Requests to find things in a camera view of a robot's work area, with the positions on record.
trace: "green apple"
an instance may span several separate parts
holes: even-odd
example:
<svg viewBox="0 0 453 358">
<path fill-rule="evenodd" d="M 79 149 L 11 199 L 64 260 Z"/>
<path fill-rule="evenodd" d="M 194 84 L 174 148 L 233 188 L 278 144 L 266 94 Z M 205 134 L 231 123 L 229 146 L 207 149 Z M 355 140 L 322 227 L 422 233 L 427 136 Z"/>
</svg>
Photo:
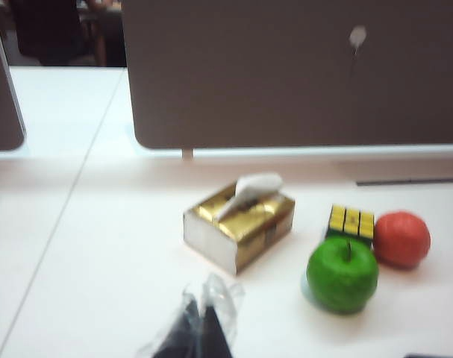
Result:
<svg viewBox="0 0 453 358">
<path fill-rule="evenodd" d="M 311 255 L 307 281 L 314 297 L 330 310 L 361 310 L 377 288 L 378 265 L 362 242 L 329 236 Z"/>
</svg>

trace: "apple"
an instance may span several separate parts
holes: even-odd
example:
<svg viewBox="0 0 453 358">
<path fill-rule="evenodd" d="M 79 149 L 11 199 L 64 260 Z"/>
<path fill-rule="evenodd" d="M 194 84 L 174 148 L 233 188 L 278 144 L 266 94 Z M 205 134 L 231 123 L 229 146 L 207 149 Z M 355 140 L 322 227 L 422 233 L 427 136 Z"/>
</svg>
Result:
<svg viewBox="0 0 453 358">
<path fill-rule="evenodd" d="M 374 227 L 374 253 L 380 261 L 411 269 L 430 249 L 430 233 L 421 218 L 398 211 L 381 216 Z"/>
<path fill-rule="evenodd" d="M 377 288 L 378 265 L 362 242 L 329 236 L 311 255 L 307 282 L 314 297 L 339 313 L 361 310 Z"/>
</svg>

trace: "rubik's cube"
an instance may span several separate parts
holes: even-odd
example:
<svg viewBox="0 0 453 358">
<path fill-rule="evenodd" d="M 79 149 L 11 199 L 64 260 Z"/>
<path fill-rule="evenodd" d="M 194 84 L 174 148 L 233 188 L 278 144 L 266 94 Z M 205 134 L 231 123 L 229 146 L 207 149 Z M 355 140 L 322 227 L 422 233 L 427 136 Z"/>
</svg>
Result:
<svg viewBox="0 0 453 358">
<path fill-rule="evenodd" d="M 374 214 L 333 205 L 325 238 L 331 235 L 347 236 L 370 247 L 374 239 Z"/>
</svg>

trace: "desk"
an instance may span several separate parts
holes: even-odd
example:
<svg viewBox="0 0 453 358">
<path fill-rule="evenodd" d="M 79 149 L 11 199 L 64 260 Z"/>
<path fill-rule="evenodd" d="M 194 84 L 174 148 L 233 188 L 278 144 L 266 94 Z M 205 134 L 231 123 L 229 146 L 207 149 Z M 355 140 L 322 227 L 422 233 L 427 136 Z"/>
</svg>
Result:
<svg viewBox="0 0 453 358">
<path fill-rule="evenodd" d="M 237 278 L 246 296 L 235 357 L 453 355 L 453 184 L 354 182 L 453 170 L 453 159 L 375 165 L 341 155 L 211 157 L 199 151 L 182 161 L 179 151 L 149 151 L 135 142 L 126 72 L 99 132 L 90 136 L 93 145 L 2 357 L 132 357 L 164 327 L 188 283 L 211 271 L 234 280 L 182 243 L 183 211 L 239 175 L 266 170 L 284 177 L 296 214 L 292 233 Z M 50 197 L 38 193 L 31 193 L 36 200 Z M 380 266 L 378 290 L 357 315 L 324 312 L 299 288 L 332 203 L 376 215 L 411 210 L 432 235 L 431 252 L 417 270 Z"/>
<path fill-rule="evenodd" d="M 0 346 L 122 70 L 11 69 L 27 136 L 0 152 Z"/>
</svg>

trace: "apple stem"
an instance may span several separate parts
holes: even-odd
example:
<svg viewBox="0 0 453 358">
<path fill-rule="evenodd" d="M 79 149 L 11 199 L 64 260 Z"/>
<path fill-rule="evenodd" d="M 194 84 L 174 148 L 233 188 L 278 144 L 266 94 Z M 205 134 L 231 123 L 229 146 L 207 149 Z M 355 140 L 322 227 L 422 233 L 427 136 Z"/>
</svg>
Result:
<svg viewBox="0 0 453 358">
<path fill-rule="evenodd" d="M 352 247 L 351 247 L 351 240 L 347 240 L 347 261 L 350 261 L 352 258 Z"/>
</svg>

